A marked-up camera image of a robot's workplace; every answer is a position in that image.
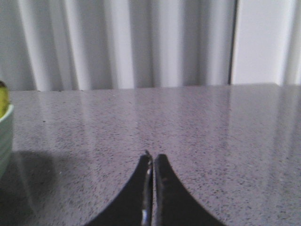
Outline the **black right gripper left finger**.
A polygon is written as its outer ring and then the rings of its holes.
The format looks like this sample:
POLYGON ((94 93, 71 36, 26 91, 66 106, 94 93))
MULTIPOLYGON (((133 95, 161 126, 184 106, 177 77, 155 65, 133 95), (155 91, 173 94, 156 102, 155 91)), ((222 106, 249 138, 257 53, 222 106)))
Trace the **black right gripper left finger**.
POLYGON ((153 205, 153 158, 146 150, 125 186, 88 226, 150 226, 153 205))

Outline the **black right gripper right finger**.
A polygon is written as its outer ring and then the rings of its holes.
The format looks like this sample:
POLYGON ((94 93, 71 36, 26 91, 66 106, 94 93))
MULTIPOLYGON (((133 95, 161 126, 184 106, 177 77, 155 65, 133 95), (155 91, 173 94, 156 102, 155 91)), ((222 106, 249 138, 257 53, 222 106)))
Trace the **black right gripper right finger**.
POLYGON ((222 226, 186 190, 165 154, 155 159, 158 226, 222 226))

